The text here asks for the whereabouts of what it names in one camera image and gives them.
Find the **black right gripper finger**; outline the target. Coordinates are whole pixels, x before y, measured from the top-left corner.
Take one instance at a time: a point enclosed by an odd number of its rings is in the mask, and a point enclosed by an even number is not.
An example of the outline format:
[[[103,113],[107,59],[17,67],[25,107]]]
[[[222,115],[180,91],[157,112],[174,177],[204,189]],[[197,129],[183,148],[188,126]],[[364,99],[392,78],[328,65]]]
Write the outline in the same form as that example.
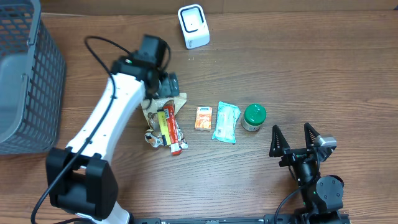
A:
[[[319,144],[316,142],[316,138],[320,135],[310,123],[304,124],[305,142],[306,148],[318,147]]]
[[[290,146],[287,143],[282,131],[278,125],[272,127],[272,141],[269,151],[270,157],[282,157],[286,151],[290,150]]]

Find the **red snack stick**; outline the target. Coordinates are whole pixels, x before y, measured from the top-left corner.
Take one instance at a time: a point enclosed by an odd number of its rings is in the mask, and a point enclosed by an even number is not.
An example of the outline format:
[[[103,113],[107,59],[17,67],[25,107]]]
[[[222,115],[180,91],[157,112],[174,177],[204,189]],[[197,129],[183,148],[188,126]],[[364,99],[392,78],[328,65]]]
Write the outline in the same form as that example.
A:
[[[175,110],[174,106],[171,104],[166,104],[163,107],[166,115],[166,122],[167,126],[169,129],[169,136],[171,140],[170,144],[170,151],[173,156],[180,155],[182,150],[180,149],[179,143],[178,143],[178,131],[177,131],[177,126],[175,122]]]

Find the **green lid jar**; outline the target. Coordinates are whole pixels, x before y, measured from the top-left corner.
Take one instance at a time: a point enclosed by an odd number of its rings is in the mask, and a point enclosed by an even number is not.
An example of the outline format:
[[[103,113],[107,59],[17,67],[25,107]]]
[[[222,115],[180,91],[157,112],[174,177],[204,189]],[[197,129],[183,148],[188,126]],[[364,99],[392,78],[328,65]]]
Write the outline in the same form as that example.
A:
[[[265,107],[260,104],[251,104],[244,111],[242,126],[247,131],[257,131],[265,122],[266,116]]]

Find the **yellow snack stick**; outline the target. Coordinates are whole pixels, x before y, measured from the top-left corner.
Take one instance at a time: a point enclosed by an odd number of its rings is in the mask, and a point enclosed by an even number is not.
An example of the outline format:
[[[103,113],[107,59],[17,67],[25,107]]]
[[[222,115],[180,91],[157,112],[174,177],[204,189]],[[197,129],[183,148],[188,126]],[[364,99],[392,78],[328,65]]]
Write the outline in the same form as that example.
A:
[[[170,140],[170,135],[169,135],[169,129],[167,126],[167,120],[165,117],[165,111],[159,110],[157,112],[157,117],[159,120],[160,132],[162,134],[162,139],[163,139],[164,145],[169,146],[169,145],[171,145],[171,140]]]

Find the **orange tissue pack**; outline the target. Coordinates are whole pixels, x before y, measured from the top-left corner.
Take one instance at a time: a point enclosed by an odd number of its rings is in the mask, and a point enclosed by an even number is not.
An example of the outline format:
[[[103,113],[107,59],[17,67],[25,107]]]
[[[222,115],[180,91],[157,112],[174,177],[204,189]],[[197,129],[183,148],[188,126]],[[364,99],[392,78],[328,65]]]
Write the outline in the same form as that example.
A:
[[[195,129],[200,131],[211,130],[212,107],[202,106],[197,108]]]

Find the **beige snack pouch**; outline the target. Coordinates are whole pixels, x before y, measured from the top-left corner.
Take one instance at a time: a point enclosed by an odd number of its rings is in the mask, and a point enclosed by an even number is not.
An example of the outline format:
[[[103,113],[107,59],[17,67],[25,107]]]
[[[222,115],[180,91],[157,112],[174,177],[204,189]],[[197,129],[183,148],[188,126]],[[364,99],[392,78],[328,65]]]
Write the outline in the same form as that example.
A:
[[[165,105],[172,105],[175,113],[178,113],[183,105],[187,102],[187,94],[180,93],[178,96],[161,98],[155,100],[144,100],[141,103],[143,107],[142,112],[149,129],[145,132],[145,140],[154,148],[166,147],[165,141],[162,139],[159,120],[157,117],[158,110],[161,110]]]

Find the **teal wet wipes pack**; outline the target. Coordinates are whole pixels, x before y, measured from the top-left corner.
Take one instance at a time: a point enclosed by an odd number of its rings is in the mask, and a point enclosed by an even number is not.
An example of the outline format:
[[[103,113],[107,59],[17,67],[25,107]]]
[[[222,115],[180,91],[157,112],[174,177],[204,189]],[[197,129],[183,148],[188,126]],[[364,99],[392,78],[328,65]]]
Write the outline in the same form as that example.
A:
[[[234,130],[240,114],[241,111],[236,105],[220,101],[217,109],[216,128],[212,139],[235,144],[236,137]]]

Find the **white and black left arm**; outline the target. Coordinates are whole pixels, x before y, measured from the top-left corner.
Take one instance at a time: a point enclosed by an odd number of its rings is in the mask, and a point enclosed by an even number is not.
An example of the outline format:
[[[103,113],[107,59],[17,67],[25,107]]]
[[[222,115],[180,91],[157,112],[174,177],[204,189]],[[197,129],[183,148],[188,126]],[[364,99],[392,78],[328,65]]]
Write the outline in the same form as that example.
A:
[[[54,207],[83,223],[133,223],[117,202],[118,183],[111,170],[116,143],[134,110],[144,100],[179,94],[177,76],[161,66],[163,57],[134,52],[119,57],[92,114],[65,149],[46,158],[45,196]]]

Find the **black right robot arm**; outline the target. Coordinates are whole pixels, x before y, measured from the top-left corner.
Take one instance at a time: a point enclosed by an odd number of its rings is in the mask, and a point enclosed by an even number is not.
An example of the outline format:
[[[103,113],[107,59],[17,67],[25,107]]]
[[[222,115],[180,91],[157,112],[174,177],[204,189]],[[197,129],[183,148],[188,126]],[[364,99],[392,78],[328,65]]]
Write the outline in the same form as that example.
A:
[[[268,220],[271,223],[349,223],[348,215],[341,215],[343,208],[343,180],[337,175],[321,176],[320,166],[337,147],[331,135],[322,136],[310,123],[304,124],[306,146],[291,149],[277,125],[272,127],[270,157],[279,157],[279,166],[287,167],[298,189],[286,196]],[[303,207],[291,215],[281,215],[283,205],[300,193]]]

